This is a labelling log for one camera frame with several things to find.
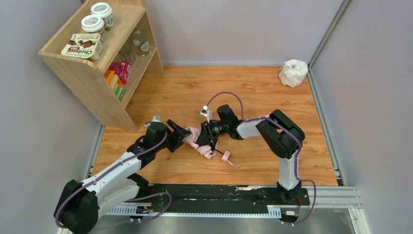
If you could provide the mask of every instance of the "pink package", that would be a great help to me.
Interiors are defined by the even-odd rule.
[[[128,82],[131,65],[128,61],[112,62],[108,70],[115,71],[115,74],[119,76],[118,84],[126,84],[126,82]]]

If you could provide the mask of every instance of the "floor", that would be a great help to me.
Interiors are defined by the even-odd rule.
[[[146,131],[143,123],[153,115],[168,118],[182,127],[200,127],[206,118],[200,109],[216,93],[232,91],[244,104],[245,118],[265,116],[282,110],[300,126],[306,138],[300,154],[299,174],[317,185],[337,185],[332,162],[307,79],[296,87],[282,85],[275,66],[167,66],[163,76],[144,75],[127,111],[138,133],[106,127],[96,159],[94,174],[118,159]],[[231,95],[221,95],[210,104],[216,109],[228,104],[241,118],[241,108]],[[242,141],[219,138],[219,149],[231,152],[234,168],[219,155],[206,159],[184,144],[175,153],[162,150],[139,172],[150,183],[275,185],[279,177],[278,159],[261,137]]]

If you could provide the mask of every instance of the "pink fabric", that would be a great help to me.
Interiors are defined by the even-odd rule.
[[[184,142],[188,143],[196,151],[198,151],[200,154],[202,154],[204,157],[208,159],[211,159],[213,156],[217,154],[216,151],[211,150],[211,147],[209,145],[199,146],[197,143],[195,143],[199,135],[201,134],[200,128],[187,127],[185,129],[191,131],[192,134],[184,138]],[[222,161],[228,162],[231,166],[239,168],[240,166],[238,164],[234,164],[228,160],[230,154],[231,153],[229,151],[225,151],[224,155],[221,158]]]
[[[202,154],[208,159],[211,159],[213,156],[217,154],[216,151],[213,152],[211,150],[211,147],[209,145],[199,146],[197,143],[195,143],[199,135],[201,134],[200,128],[187,127],[185,129],[191,131],[192,134],[184,138],[184,142],[191,145],[196,151],[198,151],[200,154]]]
[[[228,160],[230,154],[231,153],[229,151],[225,151],[224,155],[222,155],[222,158],[221,158],[222,161],[228,162],[229,164],[231,164],[231,166],[239,168],[240,166],[238,164],[234,164]]]

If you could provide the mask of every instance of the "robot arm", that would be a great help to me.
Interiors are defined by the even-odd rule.
[[[209,145],[214,149],[217,137],[229,134],[231,138],[243,140],[250,137],[262,136],[272,152],[278,157],[280,165],[280,178],[277,182],[280,195],[289,200],[294,197],[301,188],[301,182],[295,176],[295,157],[298,153],[297,142],[285,131],[265,119],[253,119],[242,121],[237,118],[228,105],[217,109],[220,120],[210,120],[201,124],[201,135],[197,140],[199,145]],[[293,121],[282,111],[275,110],[265,118],[278,123],[297,138],[302,145],[305,134]]]
[[[88,233],[107,211],[135,198],[139,194],[139,187],[148,184],[135,173],[152,162],[157,152],[165,148],[174,152],[183,145],[182,140],[190,135],[190,131],[171,120],[167,124],[173,131],[161,122],[153,122],[146,134],[109,167],[80,183],[75,180],[68,182],[55,210],[54,216],[58,216],[58,221],[73,233]],[[76,193],[87,184],[90,186]]]

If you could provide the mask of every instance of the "white wall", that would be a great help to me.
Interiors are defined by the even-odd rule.
[[[98,122],[36,54],[79,6],[1,3],[0,233],[56,233],[63,186],[90,163]]]
[[[355,0],[316,64],[339,164],[374,234],[412,233],[413,1]]]
[[[309,62],[342,0],[147,0],[166,64]]]

